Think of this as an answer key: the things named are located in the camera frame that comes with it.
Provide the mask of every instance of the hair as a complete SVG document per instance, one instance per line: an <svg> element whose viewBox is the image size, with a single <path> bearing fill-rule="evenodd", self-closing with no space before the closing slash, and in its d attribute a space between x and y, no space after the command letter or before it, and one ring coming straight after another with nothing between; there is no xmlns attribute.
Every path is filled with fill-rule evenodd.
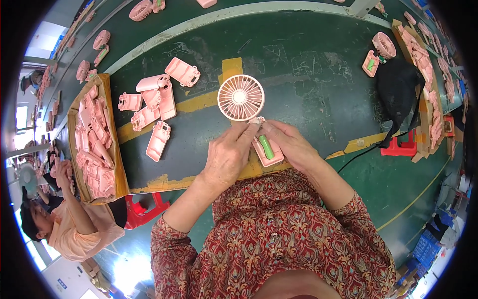
<svg viewBox="0 0 478 299"><path fill-rule="evenodd" d="M40 242L41 240L36 237L38 234L38 227L36 227L35 221L32 217L32 208L34 208L33 202L28 198L27 189L22 186L23 203L20 206L20 217L22 219L22 230L33 241Z"/></svg>

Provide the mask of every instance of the pink shirt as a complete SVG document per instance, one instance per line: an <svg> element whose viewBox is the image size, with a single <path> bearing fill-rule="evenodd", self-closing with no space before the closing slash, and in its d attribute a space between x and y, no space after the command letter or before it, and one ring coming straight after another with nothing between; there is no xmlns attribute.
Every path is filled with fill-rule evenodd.
<svg viewBox="0 0 478 299"><path fill-rule="evenodd" d="M78 233L65 201L52 211L54 225L48 245L70 261L83 262L124 236L124 229L115 223L108 205L87 206L83 203L81 205L98 232L89 235Z"/></svg>

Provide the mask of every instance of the red paisley blouse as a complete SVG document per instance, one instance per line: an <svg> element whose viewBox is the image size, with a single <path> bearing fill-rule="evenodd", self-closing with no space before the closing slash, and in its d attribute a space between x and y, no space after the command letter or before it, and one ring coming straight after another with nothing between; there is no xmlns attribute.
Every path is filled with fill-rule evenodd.
<svg viewBox="0 0 478 299"><path fill-rule="evenodd" d="M250 298L271 275L314 271L342 298L384 298L395 262L360 196L327 211L294 169L236 182L212 204L199 254L160 218L151 233L156 297Z"/></svg>

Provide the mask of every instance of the hand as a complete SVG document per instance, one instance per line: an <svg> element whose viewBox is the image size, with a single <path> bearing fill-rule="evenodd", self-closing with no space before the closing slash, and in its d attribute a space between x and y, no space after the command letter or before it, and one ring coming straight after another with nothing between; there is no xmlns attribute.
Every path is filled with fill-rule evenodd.
<svg viewBox="0 0 478 299"><path fill-rule="evenodd" d="M204 183L220 194L236 182L259 127L255 123L235 123L209 143L206 167L200 174Z"/></svg>
<svg viewBox="0 0 478 299"><path fill-rule="evenodd" d="M57 163L55 161L56 167L56 184L62 189L63 192L70 190L70 180L66 174L67 167L66 163Z"/></svg>
<svg viewBox="0 0 478 299"><path fill-rule="evenodd" d="M277 143L289 163L301 172L306 172L314 160L321 159L318 152L294 126L267 120L262 124L262 130L268 139Z"/></svg>

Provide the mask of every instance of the red plastic stool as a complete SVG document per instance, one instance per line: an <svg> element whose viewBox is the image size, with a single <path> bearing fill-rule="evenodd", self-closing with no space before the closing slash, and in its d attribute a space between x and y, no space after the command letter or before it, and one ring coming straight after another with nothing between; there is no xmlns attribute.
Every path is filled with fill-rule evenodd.
<svg viewBox="0 0 478 299"><path fill-rule="evenodd" d="M413 157L417 153L417 142L413 141L415 129L408 132L408 141L400 143L398 146L397 137L393 137L389 148L381 148L382 156L408 156Z"/></svg>
<svg viewBox="0 0 478 299"><path fill-rule="evenodd" d="M147 213L145 212L148 209L143 208L139 202L133 203L132 195L126 196L126 208L128 210L128 219L126 221L126 225L124 226L126 230L132 230L137 228L138 226L148 223L154 217L158 216L169 208L170 203L163 203L159 192L152 193L151 195L154 199L156 207L154 207L154 209Z"/></svg>

